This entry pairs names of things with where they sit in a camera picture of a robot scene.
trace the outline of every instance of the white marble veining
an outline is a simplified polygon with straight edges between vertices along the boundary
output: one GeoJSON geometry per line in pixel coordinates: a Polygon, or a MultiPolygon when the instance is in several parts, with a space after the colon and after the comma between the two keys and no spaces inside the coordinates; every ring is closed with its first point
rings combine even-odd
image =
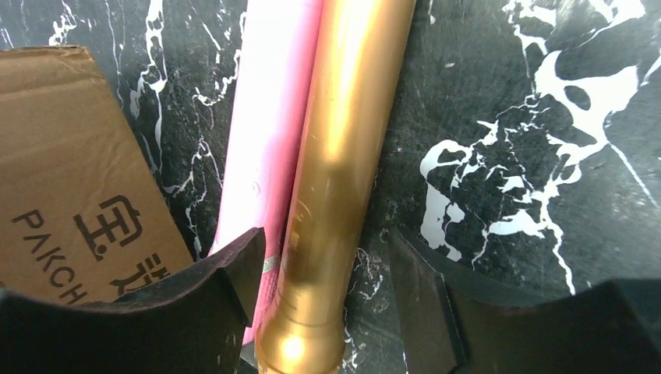
{"type": "Polygon", "coordinates": [[[69,31],[75,29],[78,26],[76,17],[71,12],[69,5],[62,0],[62,15],[60,20],[53,21],[53,35],[48,38],[48,45],[60,45],[66,44],[66,36],[69,34],[69,31]]]}
{"type": "Polygon", "coordinates": [[[140,73],[136,89],[131,90],[131,114],[134,118],[140,115],[140,98],[147,89],[154,93],[156,98],[157,117],[154,122],[154,140],[157,153],[154,154],[149,147],[147,138],[141,134],[143,145],[148,152],[148,159],[152,174],[161,173],[163,168],[163,149],[161,147],[161,135],[163,126],[163,101],[161,93],[168,84],[168,67],[165,64],[165,49],[163,48],[163,28],[165,20],[163,17],[163,0],[150,0],[147,16],[145,17],[145,49],[149,63],[140,73]]]}
{"type": "MultiPolygon", "coordinates": [[[[115,74],[116,74],[116,85],[117,88],[115,89],[115,96],[117,97],[117,100],[119,102],[119,107],[124,110],[124,97],[122,94],[119,92],[119,87],[122,85],[122,51],[124,51],[124,44],[126,42],[125,40],[125,35],[122,33],[122,41],[118,41],[117,36],[115,34],[115,28],[112,26],[113,24],[113,15],[115,14],[114,10],[110,9],[110,4],[108,4],[108,1],[106,0],[105,2],[105,8],[106,8],[106,14],[108,16],[108,29],[110,29],[110,36],[112,39],[112,61],[115,63],[115,74]]],[[[124,5],[122,3],[119,3],[119,10],[122,14],[122,23],[124,22],[124,5]]]]}
{"type": "MultiPolygon", "coordinates": [[[[211,31],[211,28],[202,20],[202,18],[197,12],[197,9],[191,6],[191,10],[193,11],[193,14],[195,14],[196,16],[193,17],[189,15],[186,24],[190,25],[191,23],[199,23],[202,26],[205,34],[209,38],[209,41],[216,49],[214,61],[217,65],[220,65],[221,52],[227,51],[229,41],[231,40],[230,36],[232,35],[232,28],[230,26],[223,26],[223,27],[227,27],[225,28],[225,31],[223,33],[224,38],[216,37],[214,36],[214,33],[211,31]]],[[[227,9],[221,3],[219,10],[217,10],[216,12],[216,18],[218,19],[219,22],[221,22],[224,19],[224,17],[227,16],[227,14],[228,14],[227,9]]],[[[246,21],[246,12],[242,12],[239,19],[240,19],[239,31],[240,31],[240,36],[242,38],[243,27],[246,21]]],[[[194,103],[201,103],[203,106],[209,108],[211,113],[211,124],[210,124],[211,130],[214,129],[214,116],[213,116],[213,112],[211,111],[211,107],[213,107],[215,104],[222,102],[225,99],[225,95],[227,94],[228,90],[230,89],[232,84],[236,81],[236,78],[239,75],[239,58],[241,56],[241,50],[239,48],[236,48],[233,54],[234,54],[233,73],[230,76],[221,77],[220,82],[218,81],[219,79],[216,78],[215,72],[210,77],[210,81],[214,82],[214,91],[212,93],[204,94],[202,93],[202,90],[198,86],[193,87],[195,93],[191,95],[191,101],[194,103]]],[[[193,248],[195,249],[198,256],[201,256],[204,252],[206,252],[207,249],[202,247],[202,243],[200,241],[200,233],[198,230],[198,222],[196,222],[196,220],[193,219],[192,212],[200,204],[205,203],[208,189],[222,190],[221,175],[222,175],[223,167],[224,165],[219,165],[219,163],[217,162],[217,155],[214,154],[213,150],[211,149],[211,145],[204,139],[203,135],[200,135],[198,139],[197,151],[190,157],[189,173],[187,175],[187,178],[175,185],[164,186],[164,191],[168,194],[171,194],[172,197],[176,197],[179,193],[182,193],[187,189],[190,189],[192,186],[194,186],[195,190],[197,191],[197,193],[195,194],[195,199],[193,199],[192,202],[185,208],[184,213],[186,215],[186,219],[188,220],[188,229],[190,230],[191,233],[193,233],[193,248]],[[202,174],[201,180],[196,181],[195,178],[196,164],[204,159],[208,159],[214,166],[214,175],[211,176],[212,179],[214,179],[216,182],[216,184],[214,185],[207,185],[207,176],[204,173],[202,174]]]]}
{"type": "Polygon", "coordinates": [[[427,16],[429,17],[429,24],[433,25],[436,23],[436,17],[432,15],[433,0],[429,0],[429,10],[427,11],[427,16]]]}
{"type": "Polygon", "coordinates": [[[404,361],[404,366],[406,367],[405,374],[408,374],[408,362],[406,362],[406,352],[401,353],[401,360],[404,361]]]}
{"type": "Polygon", "coordinates": [[[2,36],[2,39],[7,47],[14,48],[14,43],[12,42],[12,36],[9,35],[9,31],[7,31],[6,27],[0,26],[0,36],[2,36]]]}
{"type": "MultiPolygon", "coordinates": [[[[593,31],[590,40],[594,39],[594,37],[604,30],[617,27],[628,19],[639,18],[645,15],[645,8],[639,0],[614,1],[610,5],[607,5],[603,0],[590,0],[590,3],[594,11],[601,14],[607,22],[604,28],[593,31]]],[[[451,168],[451,170],[454,170],[454,177],[451,179],[447,188],[441,188],[443,192],[431,183],[427,183],[426,212],[420,231],[431,248],[447,250],[447,257],[458,261],[461,259],[461,252],[447,240],[448,230],[452,229],[452,225],[461,225],[466,214],[476,216],[483,223],[482,236],[484,238],[484,244],[481,250],[476,252],[472,257],[473,265],[485,254],[488,243],[494,237],[512,235],[514,233],[523,233],[537,238],[546,238],[547,235],[552,235],[554,245],[551,251],[556,256],[559,266],[565,272],[567,289],[570,293],[574,294],[576,290],[572,270],[561,253],[564,232],[550,216],[549,206],[553,202],[553,199],[560,195],[558,190],[560,185],[571,185],[580,180],[583,172],[581,162],[608,146],[615,151],[621,162],[626,165],[631,173],[631,177],[645,193],[649,203],[659,208],[656,198],[638,176],[624,152],[607,139],[604,124],[607,123],[608,118],[613,113],[623,111],[631,98],[638,92],[639,88],[647,84],[649,77],[661,66],[661,51],[659,52],[659,59],[652,65],[652,68],[648,72],[645,72],[641,82],[638,81],[638,67],[636,65],[625,67],[612,76],[563,80],[556,74],[557,59],[563,51],[549,51],[546,45],[546,38],[522,33],[521,25],[517,24],[514,17],[516,14],[519,18],[536,18],[555,27],[558,23],[562,22],[563,14],[558,9],[546,9],[537,6],[534,0],[510,0],[503,7],[503,12],[512,25],[513,36],[521,42],[521,51],[525,60],[528,61],[527,49],[533,44],[539,47],[545,58],[541,66],[534,72],[530,71],[530,64],[526,64],[528,66],[528,77],[532,82],[532,90],[525,98],[523,104],[505,109],[495,119],[477,121],[477,125],[485,126],[489,129],[489,133],[486,136],[467,146],[461,145],[452,139],[442,139],[422,159],[420,173],[425,179],[436,168],[451,168]],[[588,94],[591,102],[589,109],[582,109],[567,98],[564,89],[568,86],[580,87],[588,94]],[[571,113],[571,125],[577,130],[591,136],[593,142],[587,146],[579,146],[564,139],[546,135],[546,140],[550,147],[558,145],[560,147],[556,152],[557,165],[548,176],[545,185],[533,185],[526,178],[526,170],[522,164],[518,165],[517,170],[511,170],[500,164],[495,167],[488,167],[485,162],[486,156],[480,154],[476,146],[488,147],[496,142],[505,142],[507,148],[510,150],[512,159],[517,160],[516,149],[510,141],[508,134],[536,131],[539,129],[539,125],[541,124],[536,123],[537,116],[547,110],[538,108],[539,99],[547,95],[565,106],[571,113]],[[530,114],[530,121],[521,124],[500,123],[499,117],[511,109],[525,109],[530,114]],[[506,134],[504,140],[497,138],[499,129],[503,129],[506,134]],[[457,154],[458,157],[452,161],[438,162],[439,156],[446,152],[457,154]],[[568,157],[568,159],[562,161],[561,158],[564,157],[568,157]],[[503,199],[513,199],[515,202],[524,206],[533,203],[541,204],[539,214],[531,215],[533,210],[522,207],[515,214],[508,216],[502,216],[501,214],[497,221],[485,222],[477,213],[473,213],[468,207],[455,202],[452,198],[452,191],[461,188],[463,178],[479,169],[485,168],[489,168],[486,179],[499,178],[503,181],[502,186],[498,188],[503,194],[503,199]],[[513,190],[519,192],[519,195],[522,197],[514,198],[507,195],[507,192],[513,190]]]]}
{"type": "MultiPolygon", "coordinates": [[[[349,285],[348,294],[358,295],[364,302],[372,301],[374,298],[380,296],[380,288],[384,282],[384,271],[389,269],[385,266],[384,262],[375,255],[369,254],[365,249],[358,248],[358,252],[355,258],[355,269],[360,268],[361,271],[366,275],[365,279],[361,284],[358,281],[354,281],[349,285]]],[[[373,312],[378,314],[383,311],[384,308],[379,307],[380,303],[377,303],[373,312]]],[[[345,308],[345,343],[346,343],[346,353],[342,359],[341,370],[343,373],[354,373],[358,369],[359,365],[366,359],[368,353],[367,343],[363,342],[362,339],[360,342],[356,342],[353,334],[347,328],[347,310],[345,308]]]]}

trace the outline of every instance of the gold cylinder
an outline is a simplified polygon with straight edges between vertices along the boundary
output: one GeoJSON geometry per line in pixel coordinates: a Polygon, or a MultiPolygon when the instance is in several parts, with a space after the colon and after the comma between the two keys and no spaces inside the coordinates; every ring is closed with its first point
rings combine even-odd
{"type": "Polygon", "coordinates": [[[415,0],[326,0],[263,374],[336,372],[343,305],[415,0]]]}

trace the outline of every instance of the black chinese character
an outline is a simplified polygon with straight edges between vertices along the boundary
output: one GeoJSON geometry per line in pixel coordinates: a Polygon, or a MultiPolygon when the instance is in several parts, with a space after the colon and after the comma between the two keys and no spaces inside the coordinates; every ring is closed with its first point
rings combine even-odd
{"type": "Polygon", "coordinates": [[[83,218],[79,214],[73,216],[73,220],[76,222],[78,230],[83,234],[87,245],[90,247],[94,258],[97,259],[97,261],[101,261],[104,258],[103,255],[108,250],[108,247],[105,244],[97,244],[97,238],[105,236],[108,239],[108,242],[112,244],[117,241],[116,229],[119,228],[121,230],[121,236],[123,237],[119,241],[119,245],[123,247],[138,239],[143,233],[142,224],[138,221],[140,212],[133,209],[131,202],[125,196],[117,195],[112,199],[108,199],[99,204],[99,207],[102,210],[110,210],[111,220],[108,221],[104,213],[98,214],[97,220],[101,227],[96,231],[90,232],[89,228],[83,222],[83,218]],[[128,225],[127,218],[129,218],[132,227],[128,225]]]}
{"type": "Polygon", "coordinates": [[[168,269],[165,266],[159,269],[155,269],[159,265],[161,265],[161,259],[158,257],[158,254],[154,253],[151,255],[151,257],[147,257],[143,263],[138,263],[136,265],[138,271],[135,274],[126,279],[115,279],[114,281],[110,282],[110,284],[117,287],[118,296],[135,291],[138,288],[152,284],[154,282],[154,278],[161,280],[170,275],[168,269]],[[133,283],[140,279],[142,279],[142,284],[138,285],[137,287],[129,288],[129,286],[133,285],[133,283]]]}

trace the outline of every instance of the black marble surface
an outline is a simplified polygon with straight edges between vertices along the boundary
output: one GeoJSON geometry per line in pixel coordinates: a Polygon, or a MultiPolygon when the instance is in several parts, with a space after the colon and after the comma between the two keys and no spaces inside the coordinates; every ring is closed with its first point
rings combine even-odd
{"type": "MultiPolygon", "coordinates": [[[[85,44],[191,252],[214,237],[246,0],[5,0],[0,48],[85,44]]],[[[661,0],[419,0],[348,293],[342,372],[406,372],[401,225],[561,297],[661,275],[661,0]]]]}

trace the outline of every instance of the brown cardboard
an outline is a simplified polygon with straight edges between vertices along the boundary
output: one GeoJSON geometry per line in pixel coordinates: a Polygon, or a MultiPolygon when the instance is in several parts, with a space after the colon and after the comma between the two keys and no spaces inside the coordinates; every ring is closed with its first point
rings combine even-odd
{"type": "Polygon", "coordinates": [[[0,52],[0,116],[6,287],[109,302],[193,262],[86,48],[0,52]]]}

